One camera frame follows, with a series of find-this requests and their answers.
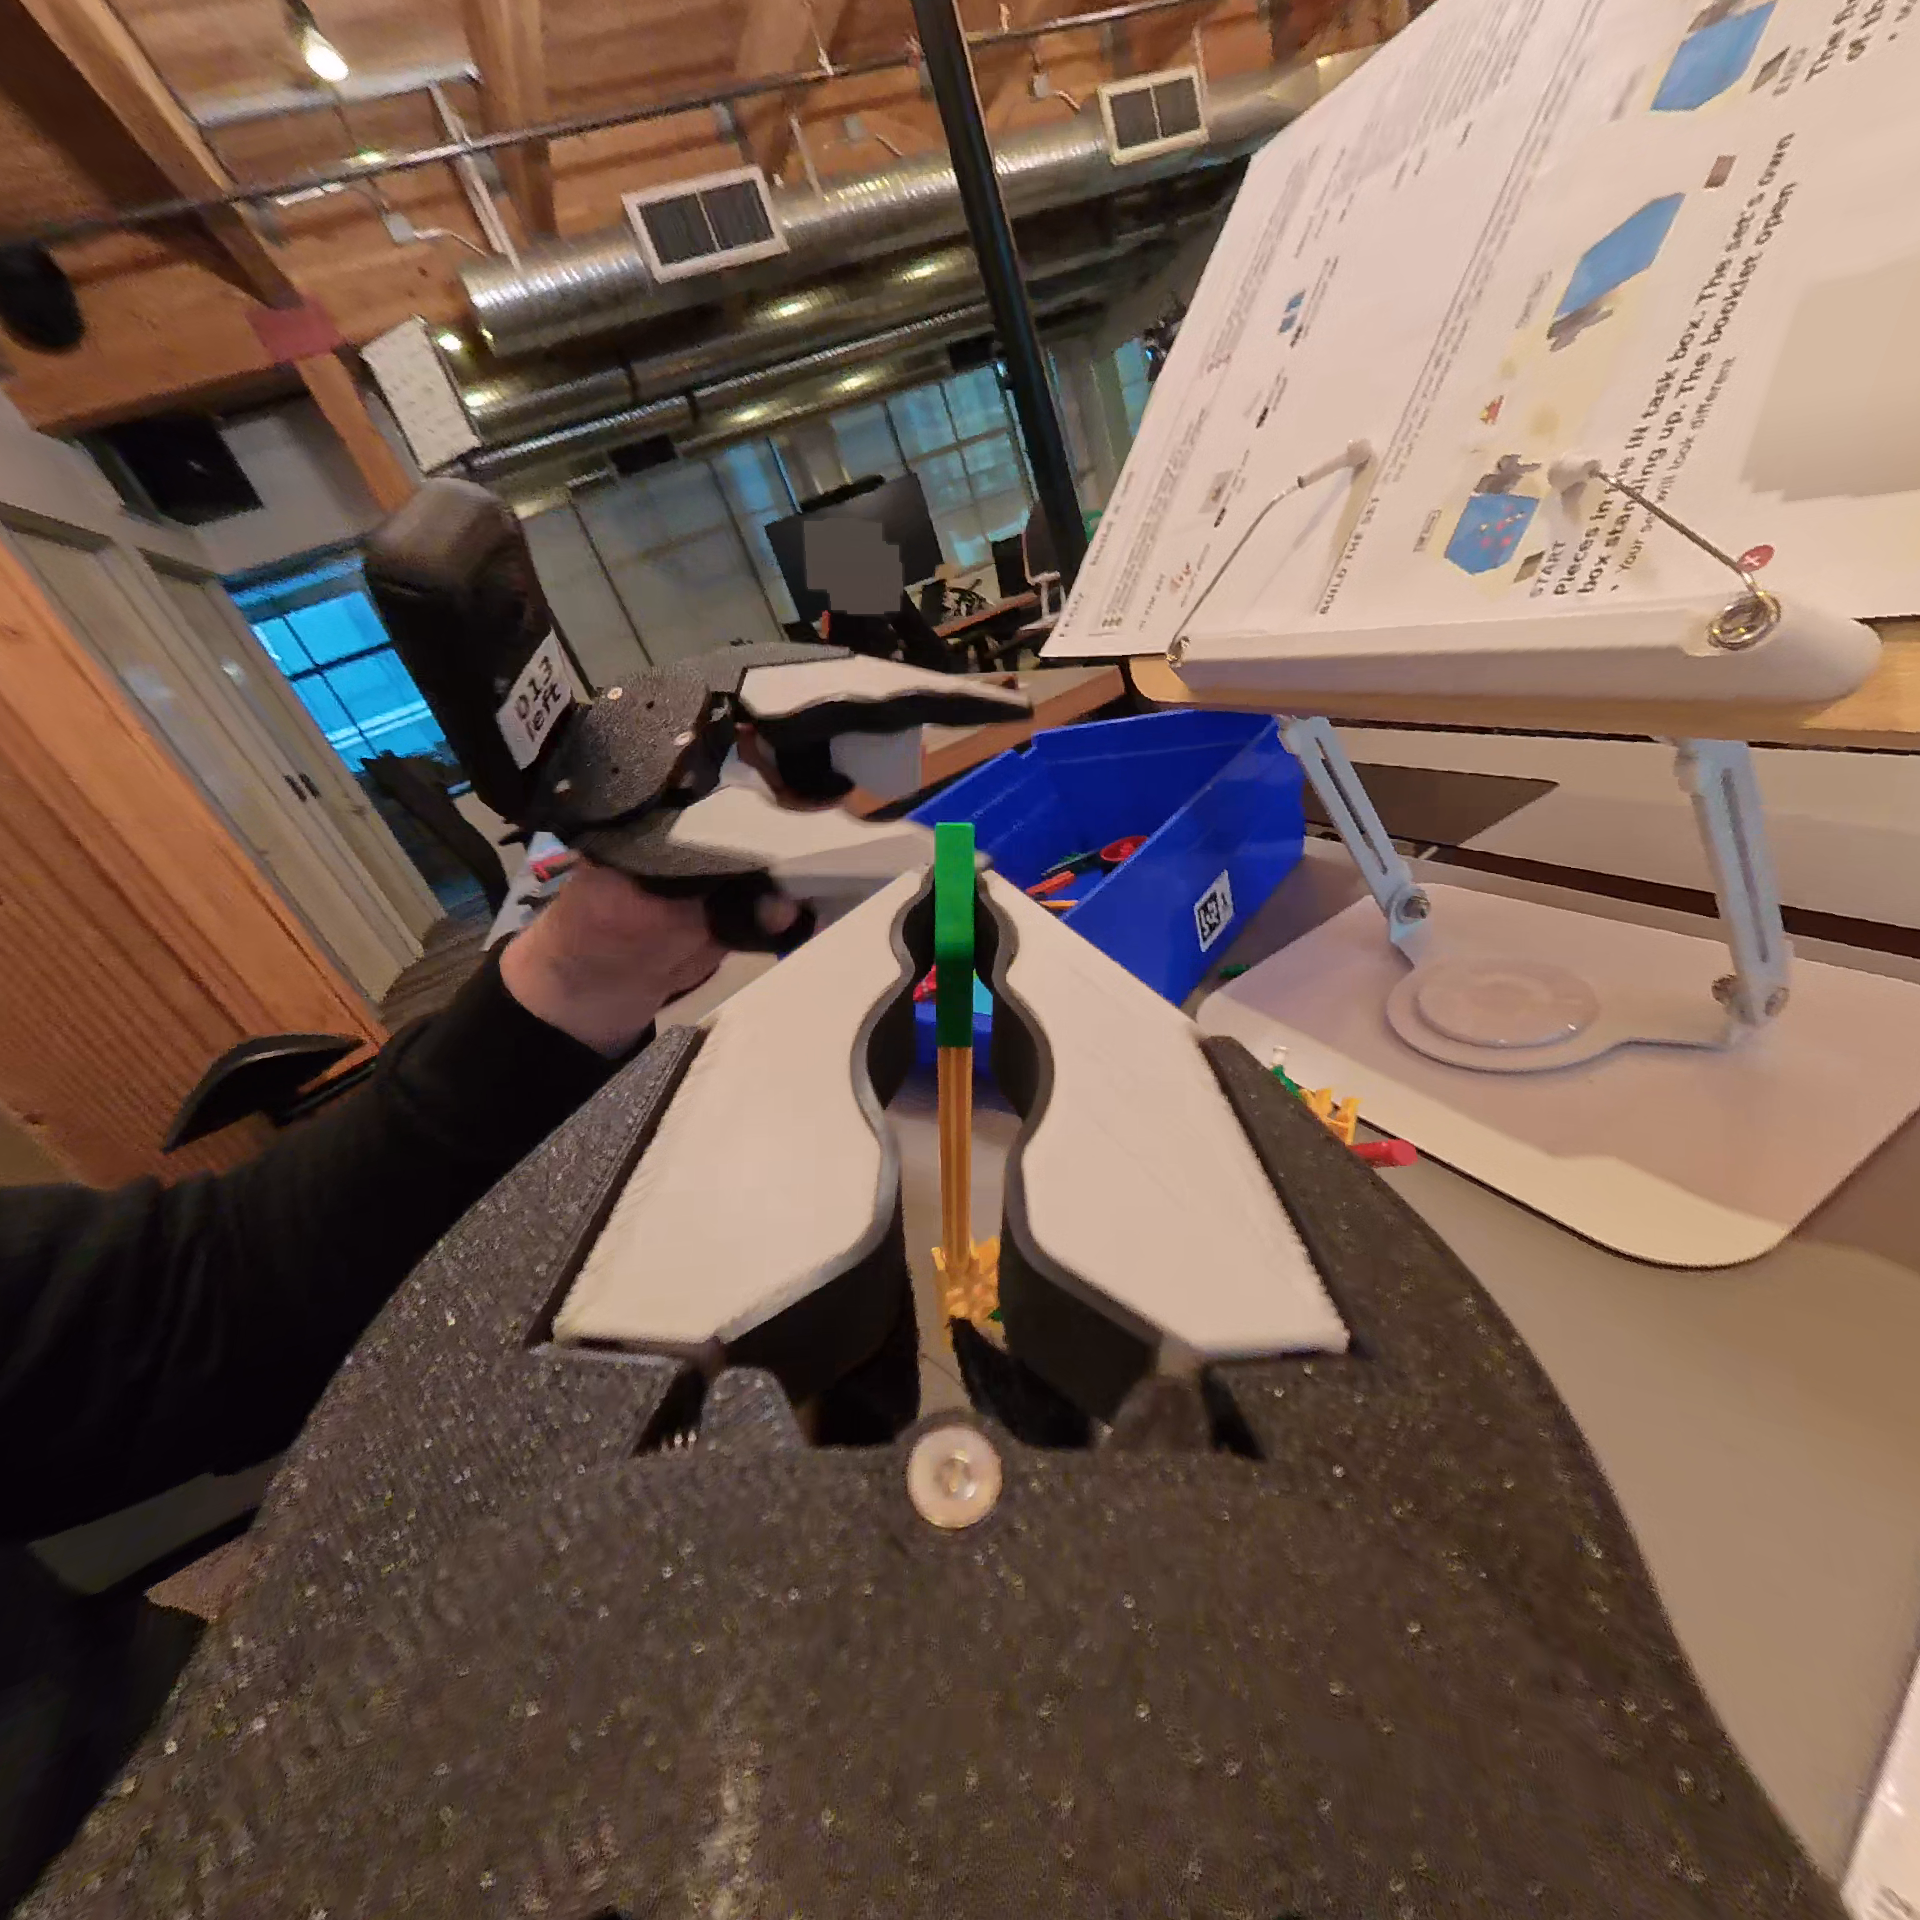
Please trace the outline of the blue parts bin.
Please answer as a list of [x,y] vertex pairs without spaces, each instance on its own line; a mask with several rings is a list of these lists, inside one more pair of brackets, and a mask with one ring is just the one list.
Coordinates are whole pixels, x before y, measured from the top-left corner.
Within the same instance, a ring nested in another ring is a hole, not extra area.
[[1184,1003],[1304,851],[1304,772],[1269,715],[1159,711],[1044,732],[913,806],[968,822],[1024,889],[1055,857],[1145,832],[1145,847],[1070,913],[1042,910]]

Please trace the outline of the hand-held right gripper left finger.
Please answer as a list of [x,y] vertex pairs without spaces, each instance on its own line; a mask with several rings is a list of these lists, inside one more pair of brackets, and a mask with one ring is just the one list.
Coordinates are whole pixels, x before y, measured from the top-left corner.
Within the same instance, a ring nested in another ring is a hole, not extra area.
[[913,1060],[906,913],[889,880],[725,999],[560,1303],[567,1347],[733,1347],[874,1253]]

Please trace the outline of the person's left hand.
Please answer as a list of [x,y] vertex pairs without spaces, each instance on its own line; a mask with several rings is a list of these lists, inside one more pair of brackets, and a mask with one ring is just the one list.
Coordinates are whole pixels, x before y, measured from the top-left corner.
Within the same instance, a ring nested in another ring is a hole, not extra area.
[[705,901],[652,894],[573,857],[557,891],[505,942],[497,973],[524,1012],[612,1060],[740,950],[713,932]]

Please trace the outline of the pile of colourful construction pieces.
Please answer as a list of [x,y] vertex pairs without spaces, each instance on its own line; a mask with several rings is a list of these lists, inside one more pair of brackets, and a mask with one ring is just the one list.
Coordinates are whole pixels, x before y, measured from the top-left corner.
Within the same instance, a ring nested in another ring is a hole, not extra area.
[[1087,901],[1103,880],[1113,878],[1126,861],[1130,861],[1145,843],[1145,832],[1128,832],[1100,847],[1060,854],[1024,887],[1024,894],[1050,913],[1070,913]]

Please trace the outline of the green connector piece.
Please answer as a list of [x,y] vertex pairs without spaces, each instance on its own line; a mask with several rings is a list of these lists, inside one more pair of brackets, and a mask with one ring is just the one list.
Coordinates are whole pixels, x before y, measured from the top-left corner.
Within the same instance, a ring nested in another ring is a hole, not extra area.
[[932,1030],[938,1051],[973,1046],[976,830],[932,830]]

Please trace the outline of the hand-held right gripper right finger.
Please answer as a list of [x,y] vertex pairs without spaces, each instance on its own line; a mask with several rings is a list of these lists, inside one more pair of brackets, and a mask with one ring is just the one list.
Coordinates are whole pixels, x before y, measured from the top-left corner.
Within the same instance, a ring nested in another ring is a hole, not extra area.
[[1000,1273],[1189,1359],[1337,1355],[1328,1286],[1175,1003],[990,873],[994,1071],[1022,1111]]

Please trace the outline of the white document stand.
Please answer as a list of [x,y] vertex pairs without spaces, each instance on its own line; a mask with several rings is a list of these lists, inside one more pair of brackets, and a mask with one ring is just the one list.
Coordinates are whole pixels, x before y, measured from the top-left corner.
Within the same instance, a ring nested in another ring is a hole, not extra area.
[[[1351,904],[1207,1007],[1216,1033],[1281,1044],[1304,1084],[1426,1156],[1625,1257],[1766,1255],[1916,1112],[1916,988],[1796,963],[1750,745],[1892,692],[1873,620],[1849,692],[1567,699],[1543,692],[1192,686],[1281,718],[1287,748],[1373,904]],[[1416,880],[1333,723],[1575,728],[1670,743],[1718,932],[1687,934]]]

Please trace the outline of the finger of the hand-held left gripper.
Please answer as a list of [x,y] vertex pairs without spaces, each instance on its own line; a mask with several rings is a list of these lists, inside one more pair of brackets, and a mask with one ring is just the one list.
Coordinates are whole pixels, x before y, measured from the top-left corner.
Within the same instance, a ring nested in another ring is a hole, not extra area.
[[736,755],[778,800],[904,800],[924,788],[925,728],[1025,725],[1018,688],[871,655],[752,665]]
[[858,904],[898,880],[924,880],[934,837],[921,822],[878,822],[844,806],[786,806],[759,785],[718,785],[664,830],[674,851],[719,857],[828,910]]

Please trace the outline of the metal ventilation duct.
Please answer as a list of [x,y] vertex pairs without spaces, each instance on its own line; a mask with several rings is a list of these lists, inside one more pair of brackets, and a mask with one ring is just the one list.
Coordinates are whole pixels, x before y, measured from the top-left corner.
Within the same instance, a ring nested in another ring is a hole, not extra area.
[[[1326,54],[1210,80],[1205,137],[1146,157],[1116,159],[1094,105],[1070,121],[1008,135],[994,148],[1000,206],[1018,221],[1240,159],[1365,59],[1365,52]],[[769,203],[784,252],[682,279],[660,279],[628,224],[541,247],[518,267],[474,263],[458,273],[470,321],[490,353],[506,360],[968,232],[951,159],[932,150],[837,177],[818,195],[778,187]]]

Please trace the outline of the black pole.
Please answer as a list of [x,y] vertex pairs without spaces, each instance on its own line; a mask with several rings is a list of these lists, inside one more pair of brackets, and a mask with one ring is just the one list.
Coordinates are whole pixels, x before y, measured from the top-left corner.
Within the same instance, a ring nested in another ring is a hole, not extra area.
[[912,13],[1000,359],[1012,383],[1025,464],[1063,587],[1070,590],[1087,553],[1085,516],[1071,478],[1065,424],[1048,383],[1044,343],[1025,295],[1016,236],[1000,199],[968,41],[952,1],[913,1]]

